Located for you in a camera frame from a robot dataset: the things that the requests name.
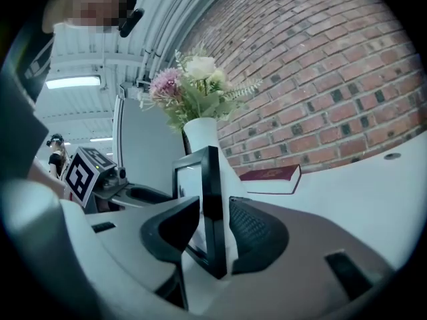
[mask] ceiling light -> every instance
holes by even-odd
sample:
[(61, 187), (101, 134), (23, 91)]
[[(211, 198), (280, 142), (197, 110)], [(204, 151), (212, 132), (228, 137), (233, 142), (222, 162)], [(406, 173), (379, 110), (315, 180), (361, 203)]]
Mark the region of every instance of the ceiling light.
[(52, 79), (50, 81), (46, 81), (46, 86), (49, 89), (94, 86), (94, 85), (101, 85), (100, 76), (67, 77), (67, 78)]
[(98, 142), (98, 141), (111, 141), (112, 137), (105, 137), (103, 139), (91, 139), (91, 142)]

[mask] gray wall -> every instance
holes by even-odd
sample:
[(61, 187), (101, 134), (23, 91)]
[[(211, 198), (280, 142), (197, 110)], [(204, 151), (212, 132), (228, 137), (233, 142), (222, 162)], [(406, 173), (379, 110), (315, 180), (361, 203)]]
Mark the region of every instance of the gray wall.
[(185, 155), (182, 136), (166, 125), (167, 115), (157, 107), (142, 112), (139, 102), (123, 106), (121, 148), (131, 183), (172, 194), (172, 162)]

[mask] white vase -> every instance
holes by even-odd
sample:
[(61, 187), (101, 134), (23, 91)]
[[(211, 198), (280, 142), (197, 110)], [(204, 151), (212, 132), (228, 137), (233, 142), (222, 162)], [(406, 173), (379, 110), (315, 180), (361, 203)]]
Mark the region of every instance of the white vase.
[(194, 153), (207, 146), (218, 148), (220, 161), (222, 211), (224, 215), (224, 239), (226, 242), (227, 271), (230, 272), (232, 261), (237, 258), (236, 240), (230, 230), (230, 197), (248, 197), (242, 181), (228, 163), (221, 150), (217, 134), (217, 121), (210, 117), (194, 119), (184, 125), (191, 152)]

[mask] brick wall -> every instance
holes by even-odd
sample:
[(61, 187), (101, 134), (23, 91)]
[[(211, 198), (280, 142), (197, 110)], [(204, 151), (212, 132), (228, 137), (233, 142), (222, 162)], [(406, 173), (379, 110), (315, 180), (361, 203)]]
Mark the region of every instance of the brick wall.
[(333, 168), (424, 130), (423, 71), (381, 0), (218, 0), (183, 49), (201, 40), (233, 82), (264, 80), (218, 123), (238, 174)]

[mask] red book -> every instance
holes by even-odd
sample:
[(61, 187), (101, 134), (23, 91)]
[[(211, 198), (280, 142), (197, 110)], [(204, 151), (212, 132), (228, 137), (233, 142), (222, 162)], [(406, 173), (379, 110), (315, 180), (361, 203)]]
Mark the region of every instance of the red book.
[(240, 176), (248, 193), (281, 194), (295, 192), (301, 177), (299, 165), (260, 169)]

